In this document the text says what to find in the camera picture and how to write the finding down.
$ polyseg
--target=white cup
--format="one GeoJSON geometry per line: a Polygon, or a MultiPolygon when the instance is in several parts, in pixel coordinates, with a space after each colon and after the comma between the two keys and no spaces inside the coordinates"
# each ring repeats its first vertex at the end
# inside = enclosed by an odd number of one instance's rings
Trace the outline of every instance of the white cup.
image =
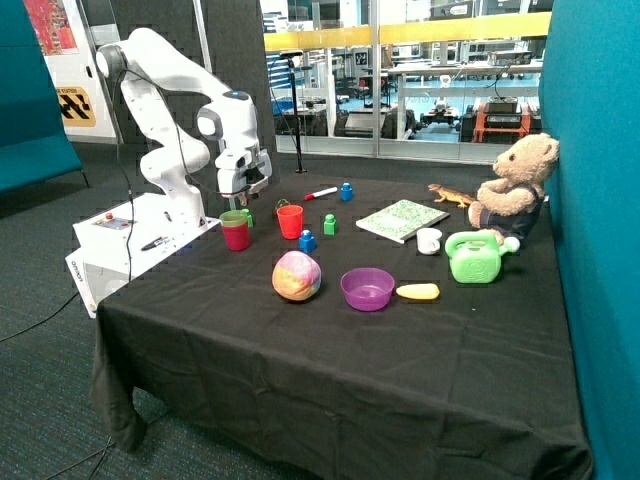
{"type": "Polygon", "coordinates": [[[440,238],[442,232],[437,228],[421,228],[416,233],[418,238],[418,251],[423,255],[433,255],[440,251],[440,238]]]}

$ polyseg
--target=yellow sign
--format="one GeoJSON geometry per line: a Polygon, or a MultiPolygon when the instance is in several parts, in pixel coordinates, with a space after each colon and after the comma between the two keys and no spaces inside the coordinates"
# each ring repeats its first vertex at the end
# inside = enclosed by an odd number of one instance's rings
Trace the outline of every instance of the yellow sign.
{"type": "MultiPolygon", "coordinates": [[[[549,33],[551,12],[488,15],[437,22],[412,22],[380,26],[380,43],[439,42],[506,37],[541,37],[549,33]]],[[[371,45],[370,26],[302,32],[267,33],[265,51],[371,45]]]]}
{"type": "Polygon", "coordinates": [[[65,127],[95,127],[96,117],[86,90],[81,87],[56,88],[65,127]]]}

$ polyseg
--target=cup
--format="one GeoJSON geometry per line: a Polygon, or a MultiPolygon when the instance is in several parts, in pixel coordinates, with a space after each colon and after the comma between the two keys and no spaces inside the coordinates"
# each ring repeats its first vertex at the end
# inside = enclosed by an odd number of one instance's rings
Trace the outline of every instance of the cup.
{"type": "Polygon", "coordinates": [[[282,236],[287,240],[296,240],[302,234],[304,210],[300,205],[285,205],[278,209],[278,223],[282,236]]]}
{"type": "Polygon", "coordinates": [[[222,233],[229,250],[239,252],[249,246],[249,222],[242,210],[230,210],[220,215],[222,233]]]}
{"type": "Polygon", "coordinates": [[[423,255],[433,255],[440,251],[440,238],[442,232],[437,228],[421,228],[416,233],[418,238],[418,251],[423,255]]]}

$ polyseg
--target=teal couch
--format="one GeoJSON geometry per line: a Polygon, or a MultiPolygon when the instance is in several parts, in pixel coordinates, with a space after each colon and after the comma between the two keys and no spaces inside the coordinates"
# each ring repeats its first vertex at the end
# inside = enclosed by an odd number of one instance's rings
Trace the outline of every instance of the teal couch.
{"type": "Polygon", "coordinates": [[[0,65],[0,192],[81,170],[22,0],[2,0],[0,65]]]}

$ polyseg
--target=colorful ball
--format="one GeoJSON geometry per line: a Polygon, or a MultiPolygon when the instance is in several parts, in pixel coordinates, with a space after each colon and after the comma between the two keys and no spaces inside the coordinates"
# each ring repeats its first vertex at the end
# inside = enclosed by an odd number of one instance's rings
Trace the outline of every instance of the colorful ball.
{"type": "Polygon", "coordinates": [[[309,255],[292,251],[285,253],[273,269],[273,288],[284,298],[301,302],[320,288],[320,265],[309,255]]]}

